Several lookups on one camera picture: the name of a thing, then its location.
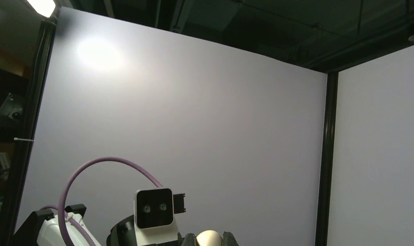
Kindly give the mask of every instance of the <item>cable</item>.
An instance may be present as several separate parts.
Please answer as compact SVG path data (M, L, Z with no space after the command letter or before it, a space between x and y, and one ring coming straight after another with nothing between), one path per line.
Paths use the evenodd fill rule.
M57 210L57 207L55 205L47 205L42 207L40 210L43 209L55 209ZM68 217L68 213L64 211L65 214L65 218ZM88 244L90 246L95 246L94 241L92 240L91 236L85 231L85 229L79 225L79 223L77 223L76 220L74 220L73 218L69 218L68 221L80 232L80 234L84 237L84 239L86 240L86 242L88 242Z
M77 176L79 176L79 174L85 170L86 168L99 163L99 162L104 162L104 161L115 161L115 162L119 162L122 164L125 164L127 166L133 167L134 169L136 169L137 171L139 171L141 174L143 174L145 177L147 177L156 187L163 187L162 184L159 183L159 181L157 181L156 178L154 178L149 172L147 172L145 169L143 169L141 166L123 159L123 158L118 158L118 157L102 157L102 158L98 158L95 160L91 160L85 164L83 164L82 166L80 166L74 173L73 175L71 175L71 177L68 179L67 185L65 186L65 188L62 190L62 193L60 195L59 198L59 204L58 204L58 214L62 214L65 210L65 202L67 200L67 195L68 195L68 191L70 189L70 186L73 184L74 180L76 179ZM73 241L71 241L70 238L70 234L68 234L68 230L67 230L67 225L65 224L65 220L62 216L58 216L58 224L59 224L59 229L60 229L60 234L62 236L62 239L65 242L66 246L75 246Z

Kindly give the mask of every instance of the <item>white backdrop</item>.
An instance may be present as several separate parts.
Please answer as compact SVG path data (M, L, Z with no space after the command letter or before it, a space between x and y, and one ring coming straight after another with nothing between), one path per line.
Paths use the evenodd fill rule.
M174 192L183 234L241 245L314 245L326 75L171 32L62 8L17 228L57 203L96 157L132 160ZM102 243L151 188L118 163L87 169L84 203Z
M414 46L339 74L328 245L414 246Z

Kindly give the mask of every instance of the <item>black metal post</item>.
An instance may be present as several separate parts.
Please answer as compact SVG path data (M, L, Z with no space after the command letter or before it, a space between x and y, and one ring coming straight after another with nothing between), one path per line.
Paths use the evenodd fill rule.
M18 138L33 139L34 137L55 30L55 23L47 20L42 21L38 34L32 76L26 94L26 103L23 111L24 118L20 123ZM15 144L6 195L0 213L0 245L10 245L14 234L32 145L33 142L30 141L17 141Z
M325 124L322 165L320 168L319 205L317 208L316 246L326 246L329 223L330 185L334 156L335 115L337 110L338 72L328 74L326 86Z

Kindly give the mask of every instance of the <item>white ball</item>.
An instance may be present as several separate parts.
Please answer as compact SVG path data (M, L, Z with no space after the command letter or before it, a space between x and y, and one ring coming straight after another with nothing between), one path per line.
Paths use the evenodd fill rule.
M222 246L222 237L215 231L204 231L196 237L198 246Z

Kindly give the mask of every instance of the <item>curved purple hose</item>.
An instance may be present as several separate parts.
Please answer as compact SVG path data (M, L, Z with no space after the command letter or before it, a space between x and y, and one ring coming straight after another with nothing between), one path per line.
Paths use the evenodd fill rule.
M40 210L43 210L43 209L55 209L55 210L57 210L57 207L55 205L47 205L47 206L42 207ZM66 218L68 216L67 212L64 211L64 215L65 215L65 218ZM95 243L92 240L91 236L89 236L89 234L85 231L85 229L81 225L79 225L79 223L77 223L76 220L74 220L73 218L69 218L68 221L74 227L76 227L76 229L80 232L80 234L84 237L84 239L86 240L86 242L88 242L88 244L90 246L95 246Z
M147 172L145 169L143 169L141 166L123 159L123 158L118 158L118 157L102 157L102 158L98 158L95 160L91 160L85 164L83 164L82 166L80 166L74 173L73 175L71 175L71 177L68 179L67 185L65 186L65 188L62 190L62 193L60 195L59 198L59 204L58 204L58 214L62 214L65 210L65 201L67 199L67 195L68 195L68 190L70 189L70 186L73 184L73 181L76 179L77 176L79 176L79 174L85 170L87 167L92 166L96 163L99 162L104 162L104 161L115 161L115 162L119 162L122 164L125 164L127 166L133 167L134 169L136 169L137 171L139 171L141 174L143 174L145 177L147 177L156 187L162 187L162 184L159 183L159 181L157 181L156 178L154 178L149 172ZM71 241L70 238L70 234L68 234L68 230L67 230L67 225L65 224L65 220L62 216L58 216L58 224L59 224L59 229L60 229L60 234L62 236L62 239L65 242L66 246L75 246L73 241Z

